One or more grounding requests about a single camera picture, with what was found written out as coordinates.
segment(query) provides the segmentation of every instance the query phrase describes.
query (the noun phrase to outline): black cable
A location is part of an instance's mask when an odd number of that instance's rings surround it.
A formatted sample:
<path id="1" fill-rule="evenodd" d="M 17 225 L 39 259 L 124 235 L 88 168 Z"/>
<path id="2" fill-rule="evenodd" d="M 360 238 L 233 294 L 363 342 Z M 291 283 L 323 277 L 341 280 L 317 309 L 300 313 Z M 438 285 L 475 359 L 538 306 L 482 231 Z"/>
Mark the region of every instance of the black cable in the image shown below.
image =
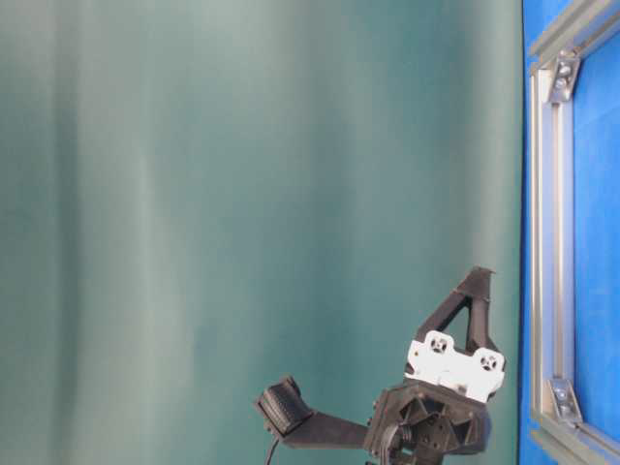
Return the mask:
<path id="1" fill-rule="evenodd" d="M 269 465 L 271 463 L 271 457 L 273 457 L 273 452 L 275 451 L 275 447 L 278 445 L 280 441 L 278 438 L 273 440 L 271 447 L 269 448 L 269 452 L 267 453 L 267 459 L 264 461 L 264 465 Z"/>

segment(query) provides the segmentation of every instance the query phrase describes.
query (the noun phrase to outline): black 3d-printed part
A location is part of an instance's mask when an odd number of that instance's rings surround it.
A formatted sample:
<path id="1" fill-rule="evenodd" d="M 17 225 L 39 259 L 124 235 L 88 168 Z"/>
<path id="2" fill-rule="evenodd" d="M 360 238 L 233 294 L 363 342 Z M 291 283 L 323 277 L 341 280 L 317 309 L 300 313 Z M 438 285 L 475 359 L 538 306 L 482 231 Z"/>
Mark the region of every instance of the black 3d-printed part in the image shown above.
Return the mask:
<path id="1" fill-rule="evenodd" d="M 400 441 L 386 441 L 394 425 Z M 405 380 L 382 392 L 363 448 L 381 457 L 382 464 L 440 464 L 445 454 L 483 451 L 489 433 L 485 404 L 446 387 Z M 388 460 L 386 448 L 391 449 Z M 414 450 L 415 456 L 403 456 L 403 449 Z"/>
<path id="2" fill-rule="evenodd" d="M 293 377 L 264 390 L 255 402 L 266 429 L 293 449 L 361 449 L 368 428 L 310 409 Z"/>
<path id="3" fill-rule="evenodd" d="M 463 308 L 469 309 L 466 352 L 471 355 L 485 347 L 499 352 L 488 335 L 488 308 L 490 304 L 491 274 L 493 271 L 475 266 L 467 277 L 437 307 L 419 327 L 416 340 L 424 342 L 428 331 L 444 331 Z"/>

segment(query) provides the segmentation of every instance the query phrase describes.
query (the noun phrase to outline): teal fabric backdrop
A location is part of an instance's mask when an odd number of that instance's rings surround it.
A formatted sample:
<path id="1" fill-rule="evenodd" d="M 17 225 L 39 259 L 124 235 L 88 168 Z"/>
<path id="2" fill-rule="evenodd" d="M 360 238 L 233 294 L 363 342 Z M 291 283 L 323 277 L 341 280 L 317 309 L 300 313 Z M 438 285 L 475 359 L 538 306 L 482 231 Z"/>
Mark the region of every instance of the teal fabric backdrop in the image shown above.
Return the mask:
<path id="1" fill-rule="evenodd" d="M 1 2 L 0 462 L 262 463 L 284 373 L 364 422 L 482 264 L 507 378 L 446 463 L 514 463 L 520 31 L 516 1 Z"/>

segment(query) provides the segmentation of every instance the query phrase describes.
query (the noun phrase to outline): aluminum frame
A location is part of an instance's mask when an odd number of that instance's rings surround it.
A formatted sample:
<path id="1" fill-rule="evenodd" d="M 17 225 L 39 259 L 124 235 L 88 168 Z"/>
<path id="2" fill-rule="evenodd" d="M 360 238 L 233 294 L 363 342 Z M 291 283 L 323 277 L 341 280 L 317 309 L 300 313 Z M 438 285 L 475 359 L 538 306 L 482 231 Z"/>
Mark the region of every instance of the aluminum frame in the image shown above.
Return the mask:
<path id="1" fill-rule="evenodd" d="M 531 416 L 540 429 L 531 433 L 562 464 L 620 464 L 620 444 L 582 421 L 574 397 L 563 418 L 551 390 L 552 380 L 574 380 L 572 94 L 580 61 L 618 30 L 620 0 L 574 0 L 528 50 L 538 57 L 529 69 L 530 303 Z"/>

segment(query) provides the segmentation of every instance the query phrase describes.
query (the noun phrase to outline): white bracket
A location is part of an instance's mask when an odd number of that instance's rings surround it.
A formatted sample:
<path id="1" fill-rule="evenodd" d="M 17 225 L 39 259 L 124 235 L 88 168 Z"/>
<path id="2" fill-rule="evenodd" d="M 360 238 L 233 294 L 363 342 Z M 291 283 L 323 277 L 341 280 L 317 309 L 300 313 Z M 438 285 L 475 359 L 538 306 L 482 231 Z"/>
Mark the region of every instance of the white bracket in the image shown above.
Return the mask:
<path id="1" fill-rule="evenodd" d="M 484 347 L 471 356 L 454 348 L 454 339 L 440 331 L 428 331 L 424 342 L 414 339 L 407 361 L 412 380 L 449 388 L 465 397 L 486 403 L 490 394 L 504 382 L 504 356 Z"/>

